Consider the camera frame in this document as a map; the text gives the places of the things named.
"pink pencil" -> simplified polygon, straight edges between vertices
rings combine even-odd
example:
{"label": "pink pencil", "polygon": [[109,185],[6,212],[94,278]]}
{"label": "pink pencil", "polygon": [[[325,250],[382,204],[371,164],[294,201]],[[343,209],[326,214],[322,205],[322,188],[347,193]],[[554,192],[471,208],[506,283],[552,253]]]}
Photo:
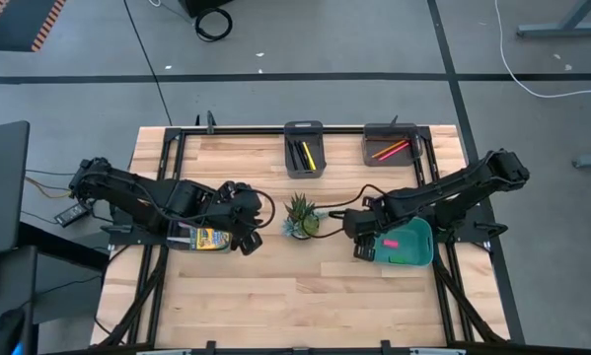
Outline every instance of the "pink pencil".
{"label": "pink pencil", "polygon": [[384,160],[386,160],[387,158],[393,156],[394,154],[400,152],[402,149],[406,148],[409,145],[409,142],[406,142],[405,144],[401,145],[400,147],[394,149],[393,151],[387,153],[386,155],[382,156],[381,158],[378,159],[379,162],[382,162]]}

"black box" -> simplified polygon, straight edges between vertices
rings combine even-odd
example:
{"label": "black box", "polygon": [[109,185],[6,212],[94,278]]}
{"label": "black box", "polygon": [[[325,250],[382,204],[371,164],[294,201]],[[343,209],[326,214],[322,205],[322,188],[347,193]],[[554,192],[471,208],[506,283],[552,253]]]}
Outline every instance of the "black box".
{"label": "black box", "polygon": [[195,18],[205,9],[226,4],[232,0],[179,0],[179,3],[191,18]]}

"orange pencil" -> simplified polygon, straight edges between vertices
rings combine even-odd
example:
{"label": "orange pencil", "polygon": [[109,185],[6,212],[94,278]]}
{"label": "orange pencil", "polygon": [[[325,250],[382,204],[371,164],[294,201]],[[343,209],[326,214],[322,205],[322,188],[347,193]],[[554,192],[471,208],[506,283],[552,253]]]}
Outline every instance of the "orange pencil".
{"label": "orange pencil", "polygon": [[406,148],[409,146],[409,142],[406,142],[405,144],[401,145],[400,147],[394,149],[393,151],[387,153],[386,155],[382,156],[381,158],[378,159],[379,162],[382,162],[384,160],[386,160],[387,158],[393,156],[394,154],[400,152],[402,149]]}
{"label": "orange pencil", "polygon": [[391,146],[389,146],[389,147],[387,147],[387,148],[383,149],[382,151],[380,151],[380,152],[378,152],[378,153],[374,154],[374,155],[372,156],[372,158],[377,158],[378,156],[381,156],[381,155],[383,155],[383,154],[385,154],[385,153],[387,153],[387,152],[391,151],[392,149],[394,149],[394,148],[397,148],[398,146],[400,146],[400,145],[401,145],[401,144],[403,144],[403,143],[405,143],[405,140],[402,140],[402,141],[396,142],[396,143],[392,144]]}

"green plant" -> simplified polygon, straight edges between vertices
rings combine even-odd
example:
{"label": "green plant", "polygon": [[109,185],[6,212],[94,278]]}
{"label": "green plant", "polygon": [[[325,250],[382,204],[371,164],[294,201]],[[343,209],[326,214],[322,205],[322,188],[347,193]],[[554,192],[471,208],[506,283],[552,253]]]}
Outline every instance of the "green plant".
{"label": "green plant", "polygon": [[306,236],[314,236],[319,232],[319,216],[315,213],[315,203],[309,203],[305,194],[295,193],[291,197],[291,205],[286,206],[286,211],[293,232]]}

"white cable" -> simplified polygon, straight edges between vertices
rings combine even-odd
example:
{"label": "white cable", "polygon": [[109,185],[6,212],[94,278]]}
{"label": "white cable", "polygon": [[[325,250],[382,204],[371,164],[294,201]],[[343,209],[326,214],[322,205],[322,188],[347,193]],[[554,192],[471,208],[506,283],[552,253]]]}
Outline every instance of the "white cable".
{"label": "white cable", "polygon": [[499,12],[499,0],[494,0],[494,9],[496,10],[496,18],[499,21],[499,35],[500,35],[499,46],[501,49],[501,59],[503,60],[503,65],[505,65],[505,69],[508,70],[508,73],[510,73],[510,76],[512,77],[512,79],[517,84],[519,84],[519,86],[521,88],[525,89],[525,91],[534,95],[535,97],[541,98],[541,99],[557,99],[557,98],[565,98],[565,97],[569,97],[569,96],[573,96],[573,95],[591,94],[591,90],[583,90],[583,91],[577,91],[577,92],[573,92],[573,93],[565,93],[565,94],[557,94],[557,95],[543,95],[543,94],[537,94],[537,93],[533,92],[532,90],[528,89],[528,87],[526,87],[525,85],[523,85],[523,83],[521,83],[514,76],[514,73],[512,73],[512,70],[510,69],[508,62],[505,60],[505,54],[503,54],[503,26],[501,25],[501,13]]}

